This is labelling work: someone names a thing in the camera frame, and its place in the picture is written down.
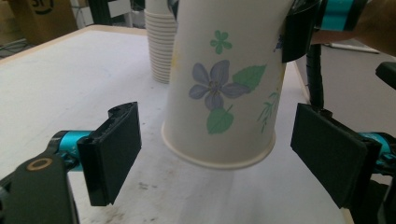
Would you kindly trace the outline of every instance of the black cable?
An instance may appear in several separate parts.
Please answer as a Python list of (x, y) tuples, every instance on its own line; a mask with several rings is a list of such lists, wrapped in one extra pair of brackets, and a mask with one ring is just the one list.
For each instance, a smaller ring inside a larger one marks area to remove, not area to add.
[(321, 45), (311, 45), (306, 54), (306, 75), (309, 89), (309, 101), (311, 105), (323, 108), (323, 83), (320, 71)]

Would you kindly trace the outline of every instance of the inverted paper cup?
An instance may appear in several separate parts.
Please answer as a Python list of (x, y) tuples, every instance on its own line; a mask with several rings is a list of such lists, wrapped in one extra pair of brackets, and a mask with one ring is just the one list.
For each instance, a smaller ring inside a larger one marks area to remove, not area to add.
[(146, 0), (145, 7), (150, 14), (171, 14), (168, 0)]
[(154, 47), (150, 47), (149, 52), (150, 54), (153, 54), (158, 58), (169, 60), (169, 62), (172, 61), (172, 51), (168, 51), (164, 49), (155, 49)]
[(175, 33), (177, 31), (176, 27), (160, 27), (160, 26), (152, 26), (149, 23), (146, 24), (146, 29), (154, 30), (157, 32), (166, 32), (166, 33)]
[(155, 66), (152, 66), (151, 69), (158, 77), (167, 78), (169, 80), (169, 70), (162, 70), (161, 68), (156, 68)]
[(156, 31), (156, 30), (151, 29), (151, 30), (148, 30), (148, 34), (162, 36), (165, 38), (167, 38), (167, 37), (175, 38), (176, 31), (163, 32), (163, 31)]
[(162, 62), (157, 62), (157, 61), (152, 61), (152, 63), (157, 68), (166, 69), (168, 73), (171, 71), (170, 63), (162, 63)]
[(152, 61), (154, 61), (155, 63), (160, 63), (160, 64), (171, 64), (171, 60), (158, 56), (158, 55), (154, 55), (154, 54), (150, 54), (150, 59)]
[(157, 17), (151, 17), (150, 15), (145, 15), (146, 21), (151, 21), (151, 22), (158, 22), (158, 23), (176, 23), (175, 18), (169, 17), (169, 18), (157, 18)]
[(174, 19), (174, 15), (172, 14), (172, 12), (169, 10), (169, 8), (167, 7), (166, 9), (163, 9), (163, 2), (160, 3), (160, 5), (158, 5), (157, 7), (160, 7), (161, 10), (163, 10), (163, 12), (161, 13), (155, 13), (153, 12), (153, 10), (150, 10), (147, 6), (145, 9), (145, 16), (148, 15), (149, 17), (152, 18), (158, 18), (158, 19), (166, 19), (166, 20), (171, 20)]
[(292, 0), (183, 0), (162, 135), (181, 158), (220, 169), (272, 150)]
[(156, 27), (162, 27), (162, 28), (173, 28), (173, 29), (177, 28), (177, 25), (175, 22), (156, 22), (156, 21), (146, 20), (146, 24), (148, 24), (150, 26), (156, 26)]
[(155, 67), (151, 67), (151, 72), (156, 79), (161, 79), (163, 82), (169, 82), (169, 70), (167, 72), (157, 71)]
[(161, 39), (161, 40), (165, 40), (165, 41), (172, 41), (172, 44), (175, 41), (175, 34), (170, 34), (170, 35), (164, 35), (164, 34), (168, 34), (168, 33), (153, 33), (151, 32), (152, 30), (150, 30), (150, 32), (148, 32), (148, 37), (154, 38), (154, 39)]
[(161, 45), (161, 49), (172, 49), (174, 44), (174, 40), (156, 39), (151, 36), (148, 37), (148, 42), (150, 43), (150, 45)]
[(160, 77), (153, 77), (156, 81), (159, 81), (161, 83), (164, 84), (168, 84), (169, 83), (169, 79), (164, 79), (164, 78), (160, 78)]
[(173, 45), (159, 44), (150, 39), (148, 40), (148, 44), (150, 50), (152, 50), (153, 52), (166, 56), (170, 55), (172, 57)]
[(169, 73), (170, 73), (170, 71), (171, 71), (171, 67), (170, 67), (170, 66), (164, 66), (164, 65), (161, 65), (161, 64), (156, 63), (156, 62), (154, 62), (154, 61), (151, 62), (151, 63), (152, 63), (152, 66), (153, 66), (154, 68), (166, 72), (166, 75), (169, 77)]

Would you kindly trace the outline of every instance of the cup rim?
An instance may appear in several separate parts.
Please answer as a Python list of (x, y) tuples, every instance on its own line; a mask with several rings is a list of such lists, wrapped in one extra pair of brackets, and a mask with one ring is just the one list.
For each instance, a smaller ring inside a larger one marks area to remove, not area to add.
[(150, 27), (177, 29), (177, 25), (174, 22), (156, 22), (156, 21), (146, 20), (146, 24), (148, 24), (148, 26)]
[(160, 78), (156, 76), (152, 76), (154, 80), (161, 82), (163, 84), (168, 84), (169, 83), (169, 78)]
[(175, 36), (176, 32), (162, 32), (162, 31), (156, 31), (152, 29), (147, 29), (148, 34), (152, 35), (158, 35), (158, 36)]
[(155, 61), (155, 62), (160, 62), (160, 63), (171, 63), (172, 59), (165, 59), (165, 58), (159, 58), (153, 55), (150, 55), (150, 60)]
[(156, 76), (158, 76), (158, 77), (169, 77), (169, 74), (170, 74), (170, 70), (169, 70), (169, 72), (159, 71), (158, 69), (156, 69), (156, 68), (154, 68), (152, 66), (151, 66), (151, 71), (153, 73), (155, 73)]
[(155, 21), (159, 23), (177, 23), (173, 16), (168, 18), (158, 18), (152, 17), (150, 14), (145, 14), (145, 20)]
[(156, 38), (152, 35), (148, 35), (148, 41), (150, 42), (154, 42), (156, 44), (160, 44), (160, 45), (165, 45), (165, 47), (169, 47), (169, 48), (173, 48), (173, 45), (175, 43), (175, 39), (160, 39), (160, 38)]
[(177, 31), (176, 27), (160, 27), (160, 26), (151, 25), (150, 23), (146, 23), (146, 29), (155, 30), (158, 32), (167, 32), (167, 33), (175, 33)]
[(164, 66), (164, 67), (171, 67), (171, 63), (172, 63), (172, 60), (169, 60), (169, 61), (167, 61), (167, 62), (165, 62), (165, 61), (159, 61), (159, 60), (151, 60), (151, 62), (152, 63), (155, 63), (155, 64), (158, 64), (158, 65), (160, 65), (160, 66)]
[(155, 13), (155, 12), (150, 12), (150, 11), (148, 11), (148, 9), (146, 8), (145, 9), (145, 15), (149, 15), (150, 17), (156, 17), (156, 18), (159, 18), (159, 19), (161, 19), (161, 18), (166, 18), (166, 19), (168, 19), (168, 18), (174, 18), (174, 15), (172, 14), (172, 12), (169, 10), (169, 13), (162, 13), (162, 14), (159, 14), (159, 13)]
[(172, 41), (172, 43), (175, 42), (175, 37), (173, 35), (156, 35), (148, 32), (148, 37), (163, 41)]
[(158, 43), (153, 41), (152, 39), (148, 40), (148, 46), (151, 49), (154, 49), (156, 51), (159, 51), (160, 53), (164, 54), (172, 54), (173, 52), (173, 44), (166, 44), (166, 43)]
[(171, 60), (173, 55), (173, 51), (164, 51), (155, 48), (149, 48), (149, 53), (153, 54), (154, 56), (163, 57), (164, 59), (169, 58), (169, 60)]
[(171, 65), (162, 65), (162, 64), (158, 64), (155, 61), (151, 61), (151, 65), (154, 65), (156, 68), (158, 69), (164, 69), (164, 70), (169, 70), (171, 69)]
[(163, 122), (163, 125), (161, 127), (161, 136), (163, 139), (163, 142), (165, 145), (168, 147), (168, 149), (172, 152), (174, 152), (176, 155), (178, 155), (181, 159), (191, 162), (193, 164), (197, 164), (203, 167), (208, 167), (208, 168), (213, 168), (213, 169), (221, 169), (221, 170), (235, 170), (235, 169), (241, 169), (241, 168), (246, 168), (249, 166), (252, 166), (262, 160), (264, 160), (274, 149), (274, 145), (276, 142), (276, 133), (273, 133), (273, 136), (271, 137), (270, 142), (268, 145), (265, 147), (265, 149), (255, 156), (254, 158), (251, 158), (250, 160), (246, 161), (239, 161), (239, 162), (230, 162), (230, 163), (214, 163), (212, 161), (203, 161), (197, 158), (193, 158), (186, 153), (184, 153), (181, 150), (178, 150), (175, 148), (170, 142), (169, 139), (166, 138), (165, 134), (165, 125), (166, 125), (166, 120)]

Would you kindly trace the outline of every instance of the green leaf print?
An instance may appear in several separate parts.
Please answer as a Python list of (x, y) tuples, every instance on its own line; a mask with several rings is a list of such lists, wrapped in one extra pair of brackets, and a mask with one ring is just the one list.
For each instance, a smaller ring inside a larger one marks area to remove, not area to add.
[(207, 118), (206, 128), (209, 134), (224, 133), (233, 124), (233, 115), (229, 112), (233, 106), (228, 110), (224, 108), (217, 108), (210, 112)]
[(250, 91), (254, 91), (262, 80), (266, 65), (263, 66), (250, 66), (242, 69), (233, 75), (233, 82), (249, 87)]

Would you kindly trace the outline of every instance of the cardboard box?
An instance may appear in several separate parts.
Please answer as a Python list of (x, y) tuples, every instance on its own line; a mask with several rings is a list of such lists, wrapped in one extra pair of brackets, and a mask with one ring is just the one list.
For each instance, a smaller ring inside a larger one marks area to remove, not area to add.
[(70, 0), (8, 0), (23, 35), (39, 45), (76, 31)]
[(78, 0), (78, 5), (80, 7), (87, 7), (88, 6), (88, 0)]
[(23, 34), (15, 20), (8, 2), (0, 1), (0, 46), (23, 39)]

